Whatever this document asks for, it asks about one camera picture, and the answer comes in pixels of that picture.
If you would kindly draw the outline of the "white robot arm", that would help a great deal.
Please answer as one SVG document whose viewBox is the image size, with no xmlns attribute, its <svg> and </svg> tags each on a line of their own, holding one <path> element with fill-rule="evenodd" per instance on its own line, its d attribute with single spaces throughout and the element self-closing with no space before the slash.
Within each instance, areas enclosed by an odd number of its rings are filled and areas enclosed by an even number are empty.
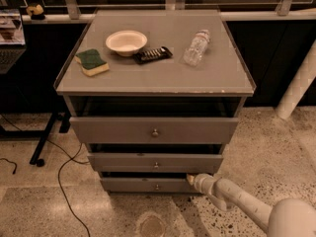
<svg viewBox="0 0 316 237">
<path fill-rule="evenodd" d="M 270 206 L 227 179 L 187 174 L 187 180 L 218 209 L 229 211 L 237 206 L 267 237 L 316 237 L 316 209 L 301 199 L 285 198 Z"/>
</svg>

